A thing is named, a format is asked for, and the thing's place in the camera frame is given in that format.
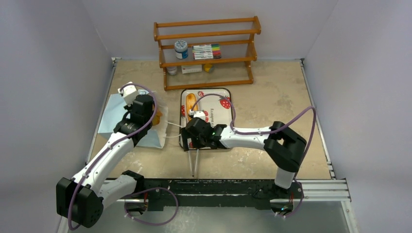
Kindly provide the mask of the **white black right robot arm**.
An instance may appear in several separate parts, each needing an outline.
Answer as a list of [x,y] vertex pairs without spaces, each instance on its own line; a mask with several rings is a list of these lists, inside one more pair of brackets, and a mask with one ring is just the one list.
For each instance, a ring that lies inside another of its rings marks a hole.
[[265,151],[277,165],[273,192],[283,198],[292,191],[292,182],[305,157],[307,141],[280,121],[263,128],[231,128],[225,124],[212,126],[194,117],[181,129],[185,151],[209,148],[225,150],[249,148]]

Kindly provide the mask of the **long fake baguette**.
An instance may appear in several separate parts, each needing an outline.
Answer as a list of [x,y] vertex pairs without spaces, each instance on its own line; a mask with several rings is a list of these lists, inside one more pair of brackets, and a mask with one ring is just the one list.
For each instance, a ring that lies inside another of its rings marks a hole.
[[193,108],[196,101],[197,101],[197,98],[193,93],[190,93],[186,96],[185,110],[186,110],[187,121],[191,120],[191,117],[189,115],[189,111]]

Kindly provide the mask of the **orange fake bread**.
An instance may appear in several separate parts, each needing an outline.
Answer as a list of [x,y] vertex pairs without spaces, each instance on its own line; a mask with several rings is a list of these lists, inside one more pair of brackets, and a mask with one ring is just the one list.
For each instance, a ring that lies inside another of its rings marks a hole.
[[158,125],[160,123],[162,117],[163,117],[163,113],[160,110],[157,110],[156,115],[152,120],[152,126]]

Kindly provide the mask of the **light blue paper bag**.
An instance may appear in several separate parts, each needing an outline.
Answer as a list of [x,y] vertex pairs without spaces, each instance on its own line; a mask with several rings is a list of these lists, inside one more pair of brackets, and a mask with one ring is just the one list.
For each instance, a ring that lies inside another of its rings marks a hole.
[[[157,110],[160,110],[163,113],[163,117],[161,118],[160,123],[156,126],[152,126],[147,135],[138,142],[138,147],[161,149],[165,145],[169,110],[167,103],[158,96],[157,93],[155,93],[155,97],[157,99]],[[98,134],[105,139],[109,139],[115,125],[126,113],[124,105],[125,101],[120,94],[112,94],[109,97],[99,125]]]

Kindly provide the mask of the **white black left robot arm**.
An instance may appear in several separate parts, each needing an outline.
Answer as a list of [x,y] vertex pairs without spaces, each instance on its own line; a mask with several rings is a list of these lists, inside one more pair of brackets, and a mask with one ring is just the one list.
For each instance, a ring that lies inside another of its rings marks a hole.
[[56,185],[56,211],[68,220],[71,231],[90,228],[98,221],[105,202],[99,191],[111,170],[152,127],[157,100],[153,95],[137,95],[124,108],[127,112],[105,147],[72,178],[61,178]]

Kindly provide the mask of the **metal tongs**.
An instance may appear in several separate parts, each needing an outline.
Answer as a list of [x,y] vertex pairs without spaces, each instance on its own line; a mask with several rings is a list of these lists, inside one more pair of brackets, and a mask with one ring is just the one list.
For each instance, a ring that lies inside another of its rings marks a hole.
[[199,149],[188,151],[190,174],[193,178],[196,178],[198,174],[199,154]]

